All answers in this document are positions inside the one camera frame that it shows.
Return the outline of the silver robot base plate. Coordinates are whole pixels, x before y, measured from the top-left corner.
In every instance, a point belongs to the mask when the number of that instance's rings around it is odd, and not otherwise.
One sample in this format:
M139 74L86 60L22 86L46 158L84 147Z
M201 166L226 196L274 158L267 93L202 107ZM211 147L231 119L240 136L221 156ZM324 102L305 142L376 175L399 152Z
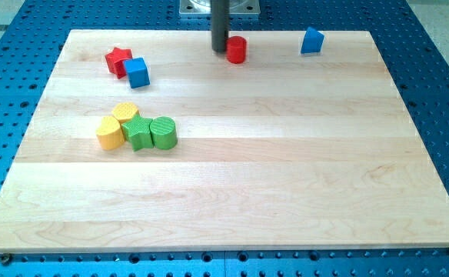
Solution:
M202 18L211 14L211 0L180 0L179 15L184 18ZM258 17L261 14L259 0L230 0L232 16Z

